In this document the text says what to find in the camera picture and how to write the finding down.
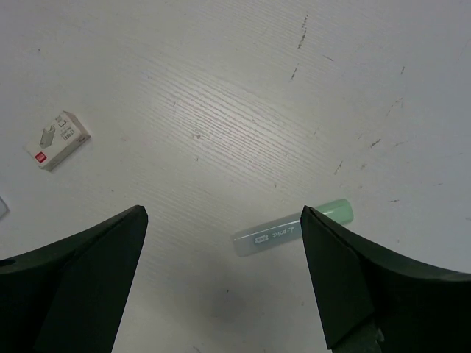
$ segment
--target wood grain texture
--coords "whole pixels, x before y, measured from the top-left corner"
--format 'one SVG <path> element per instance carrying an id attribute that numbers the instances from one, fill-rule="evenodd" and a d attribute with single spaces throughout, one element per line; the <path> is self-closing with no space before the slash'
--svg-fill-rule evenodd
<path id="1" fill-rule="evenodd" d="M 471 271 L 466 0 L 0 1 L 0 258 L 133 204 L 115 352 L 326 352 L 302 243 L 229 235 L 339 198 L 350 228 Z M 61 110 L 92 140 L 23 151 Z"/>

